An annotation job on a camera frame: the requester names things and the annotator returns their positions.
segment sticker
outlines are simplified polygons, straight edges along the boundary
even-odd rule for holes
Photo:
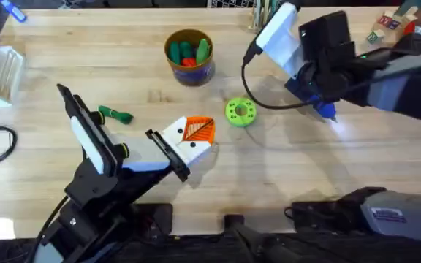
[[[401,24],[401,22],[396,21],[396,20],[392,20],[389,24],[387,24],[387,27],[388,27],[389,29],[394,30],[394,29],[396,29],[396,28],[397,28],[400,24]]]
[[[392,21],[392,18],[387,17],[386,15],[383,15],[383,16],[379,19],[378,23],[382,24],[383,26],[387,26],[387,25],[389,25],[389,23],[390,23],[391,21]]]
[[[371,34],[366,38],[371,44],[375,43],[378,40],[378,36],[371,32]]]
[[[400,223],[407,222],[406,218],[403,216],[402,211],[400,211],[399,209],[372,207],[371,212],[373,213],[374,218],[376,218],[377,220],[393,221]]]

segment green object in cup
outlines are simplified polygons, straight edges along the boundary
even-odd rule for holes
[[[201,39],[199,41],[199,47],[197,48],[197,53],[196,53],[196,64],[201,64],[202,62],[204,62],[207,58],[209,54],[209,44],[208,41],[205,39]]]
[[[180,53],[183,55],[183,58],[192,58],[193,47],[191,46],[191,43],[187,41],[180,42]]]
[[[178,46],[178,42],[173,41],[170,44],[170,51],[168,53],[170,60],[177,65],[181,65],[181,55],[180,55],[180,47]]]

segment green marker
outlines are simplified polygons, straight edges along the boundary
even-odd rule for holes
[[[170,60],[173,61],[173,63],[181,65],[180,47],[176,41],[173,41],[170,44],[170,51],[168,56],[170,57]]]
[[[197,48],[196,53],[196,64],[199,65],[208,59],[209,53],[209,44],[206,39],[201,39],[199,41],[199,47]]]
[[[99,106],[99,111],[103,113],[104,116],[114,118],[122,124],[130,124],[133,119],[133,116],[129,113],[119,113],[116,110],[112,110],[103,105]]]
[[[192,58],[193,57],[193,47],[191,43],[187,41],[180,42],[180,53],[183,58]]]

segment cup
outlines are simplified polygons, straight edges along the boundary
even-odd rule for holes
[[[182,41],[187,41],[191,43],[193,47],[198,47],[201,39],[206,39],[209,44],[209,56],[203,63],[196,66],[181,66],[170,60],[168,53],[172,42],[180,43]],[[215,72],[215,64],[212,59],[213,43],[211,38],[202,31],[196,29],[183,29],[173,33],[165,42],[164,51],[176,80],[184,85],[202,85],[208,82]]]

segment wood grain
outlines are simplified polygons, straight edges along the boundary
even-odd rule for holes
[[[338,8],[306,8],[299,23]],[[344,8],[357,52],[384,8]],[[244,96],[243,54],[254,34],[249,9],[26,10],[29,20],[9,18],[1,39],[27,57],[16,104],[0,109],[0,124],[19,134],[15,152],[0,163],[0,217],[14,221],[17,237],[33,237],[64,195],[81,160],[56,83],[100,104],[135,116],[129,126],[108,120],[109,129],[130,136],[161,130],[182,115],[216,119],[213,152],[182,184],[171,175],[141,202],[171,202],[174,233],[215,233],[226,213],[245,213],[265,231],[287,231],[282,216],[294,200],[339,197],[363,186],[421,193],[421,121],[339,102],[338,123],[320,121],[313,110],[258,109],[246,129],[224,117],[228,99]],[[188,88],[165,60],[166,38],[197,28],[214,42],[216,75]],[[266,56],[253,60],[247,78],[270,104],[297,102],[283,89],[287,76]],[[0,149],[7,138],[0,137]]]

